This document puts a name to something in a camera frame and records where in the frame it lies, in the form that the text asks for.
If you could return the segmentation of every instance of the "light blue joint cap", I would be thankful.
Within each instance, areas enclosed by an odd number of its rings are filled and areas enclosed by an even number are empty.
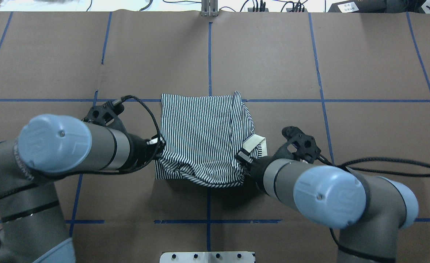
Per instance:
[[[28,167],[47,173],[62,173],[77,167],[90,149],[90,130],[71,116],[36,116],[18,136],[21,160]]]
[[[400,192],[400,195],[402,195],[403,201],[405,202],[405,206],[407,208],[407,218],[405,219],[405,223],[403,223],[400,228],[403,229],[410,227],[415,222],[419,212],[418,199],[416,198],[415,194],[403,183],[389,180],[383,176],[378,177],[387,180],[389,183],[395,186],[395,188],[397,188],[397,190]]]
[[[73,250],[72,238],[62,241],[33,263],[75,263],[75,251]]]
[[[353,225],[366,207],[361,182],[333,166],[316,166],[303,172],[294,185],[293,198],[304,216],[329,228]]]

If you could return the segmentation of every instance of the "striped shirt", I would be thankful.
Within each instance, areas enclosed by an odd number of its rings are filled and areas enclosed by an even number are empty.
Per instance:
[[[156,162],[157,179],[188,179],[223,188],[243,184],[235,160],[254,123],[239,92],[230,96],[184,97],[163,94],[161,134],[166,148]],[[251,157],[262,155],[260,145]]]

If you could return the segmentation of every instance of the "label sticker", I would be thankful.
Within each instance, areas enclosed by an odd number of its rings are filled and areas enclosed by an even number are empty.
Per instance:
[[[344,3],[341,5],[337,5],[337,7],[340,9],[342,13],[359,11],[359,8],[356,6],[355,2]]]

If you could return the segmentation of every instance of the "white bracket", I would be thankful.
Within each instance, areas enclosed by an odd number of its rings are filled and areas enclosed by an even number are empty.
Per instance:
[[[218,16],[218,0],[201,0],[202,16]]]
[[[165,252],[160,263],[255,263],[255,253],[248,251]]]

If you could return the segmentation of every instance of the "folded fabric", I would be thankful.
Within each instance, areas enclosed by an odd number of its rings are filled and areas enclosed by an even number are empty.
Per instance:
[[[161,103],[166,148],[156,162],[156,178],[188,179],[214,188],[242,185],[243,170],[235,155],[254,134],[254,123],[240,93],[210,97],[163,94]],[[250,156],[259,158],[262,151],[259,144]]]

